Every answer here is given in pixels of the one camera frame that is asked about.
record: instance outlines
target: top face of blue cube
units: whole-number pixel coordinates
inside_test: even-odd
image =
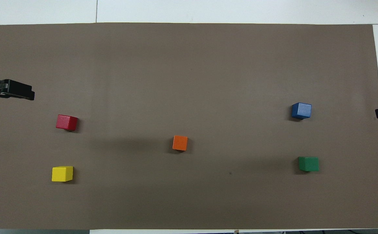
[[[306,119],[311,117],[312,105],[298,102],[292,106],[292,117]]]

